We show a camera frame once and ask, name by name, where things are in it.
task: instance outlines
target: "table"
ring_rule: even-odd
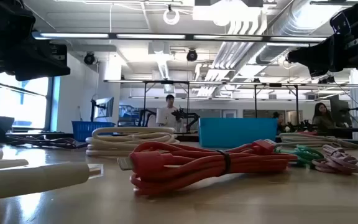
[[[358,158],[358,151],[350,152]],[[358,223],[358,174],[292,167],[276,175],[231,174],[164,197],[135,197],[131,171],[83,150],[5,148],[4,158],[30,164],[86,161],[104,176],[49,192],[0,199],[0,223]]]

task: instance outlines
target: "black hair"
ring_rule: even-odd
[[[279,112],[274,112],[273,113],[273,118],[278,118],[278,117],[280,117],[280,115],[282,115],[282,114],[280,114]]]
[[[323,105],[323,106],[326,108],[326,110],[327,110],[326,114],[322,114],[322,113],[320,112],[319,107],[320,107],[321,105]],[[331,112],[327,109],[327,106],[326,106],[324,103],[317,103],[317,104],[314,106],[314,116],[313,116],[313,120],[314,120],[314,118],[317,117],[317,116],[326,116],[330,121],[334,122],[333,117],[331,117]]]
[[[175,97],[169,94],[167,97],[165,97],[165,101],[168,101],[169,99],[175,99]]]

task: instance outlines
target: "green cable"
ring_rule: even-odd
[[[296,166],[306,166],[309,165],[310,167],[314,167],[311,163],[313,159],[323,159],[324,156],[317,150],[311,149],[307,146],[299,146],[297,145],[294,151],[286,151],[286,150],[279,150],[276,149],[275,152],[282,152],[287,154],[293,154],[298,156],[298,160],[296,161]]]

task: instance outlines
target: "blue bin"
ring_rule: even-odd
[[[91,122],[91,121],[72,121],[74,139],[85,142],[87,137],[92,136],[92,132],[98,128],[114,127],[112,122]]]
[[[259,139],[275,140],[277,120],[272,118],[200,118],[202,147],[234,148]]]

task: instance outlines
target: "computer monitor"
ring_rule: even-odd
[[[113,104],[114,104],[114,97],[96,100],[96,105],[98,106],[95,107],[94,118],[112,117]]]
[[[352,126],[351,115],[349,113],[349,103],[343,100],[339,100],[339,96],[332,96],[329,98],[331,104],[331,116],[336,126],[346,128],[344,123],[347,123],[349,127]]]

